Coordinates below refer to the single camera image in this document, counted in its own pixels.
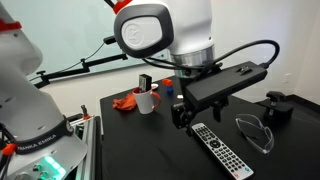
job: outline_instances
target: black table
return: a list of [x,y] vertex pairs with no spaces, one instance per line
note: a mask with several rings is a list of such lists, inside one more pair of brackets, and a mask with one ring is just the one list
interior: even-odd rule
[[[179,83],[174,95],[160,85],[162,104],[153,113],[141,115],[112,108],[131,90],[101,99],[104,128],[103,173],[107,180],[212,180],[230,179],[224,169],[195,137],[177,130],[171,120],[170,105],[179,102]],[[267,154],[256,151],[241,136],[235,116],[249,113],[262,118],[264,108],[236,97],[222,112],[222,122],[212,110],[199,113],[192,124],[203,122],[254,171],[253,179],[320,179],[320,122],[291,119],[265,122],[273,131],[275,145]]]

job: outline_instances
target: remote control button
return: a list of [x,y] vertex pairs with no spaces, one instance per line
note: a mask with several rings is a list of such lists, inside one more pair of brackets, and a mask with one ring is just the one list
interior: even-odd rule
[[219,148],[220,143],[218,141],[212,140],[212,141],[210,141],[210,146],[214,147],[214,148]]

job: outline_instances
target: white cup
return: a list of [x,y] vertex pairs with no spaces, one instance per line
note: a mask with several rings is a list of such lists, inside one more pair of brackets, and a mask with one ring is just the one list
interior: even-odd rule
[[[150,89],[148,92],[140,93],[140,89],[135,88],[133,90],[133,95],[136,99],[141,114],[151,113],[160,105],[161,102],[160,95],[156,92],[153,92],[152,89]],[[156,105],[154,105],[153,96],[158,100],[158,103]]]

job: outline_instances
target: white wall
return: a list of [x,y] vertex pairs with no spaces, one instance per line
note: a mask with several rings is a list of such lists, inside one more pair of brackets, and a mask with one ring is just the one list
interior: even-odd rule
[[[316,19],[319,0],[212,0],[213,37],[216,57],[244,43],[273,39],[280,43],[281,54],[269,69],[267,79],[240,93],[250,101],[265,98],[269,90],[293,94],[301,73],[309,36]],[[242,51],[225,61],[226,66],[244,61],[261,63],[272,56],[273,48],[258,46]],[[149,66],[63,81],[47,86],[61,111],[66,115],[79,112],[87,104],[99,114],[99,99],[137,86],[137,76],[147,73],[154,80],[173,75],[172,72]],[[290,82],[283,84],[284,74],[292,73]]]
[[320,105],[320,8],[313,26],[308,50],[295,94]]
[[[258,39],[273,39],[281,46],[267,79],[237,93],[238,96],[259,101],[270,90],[294,93],[319,5],[319,0],[213,0],[213,32],[218,55]],[[273,48],[258,46],[225,62],[226,65],[247,60],[260,63],[272,53]],[[290,82],[283,84],[287,73],[292,74]]]

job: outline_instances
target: clear safety goggles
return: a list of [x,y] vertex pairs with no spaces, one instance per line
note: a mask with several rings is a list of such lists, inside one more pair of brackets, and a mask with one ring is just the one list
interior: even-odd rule
[[274,146],[274,138],[269,127],[265,127],[259,118],[251,114],[238,114],[236,123],[241,133],[258,151],[267,154]]

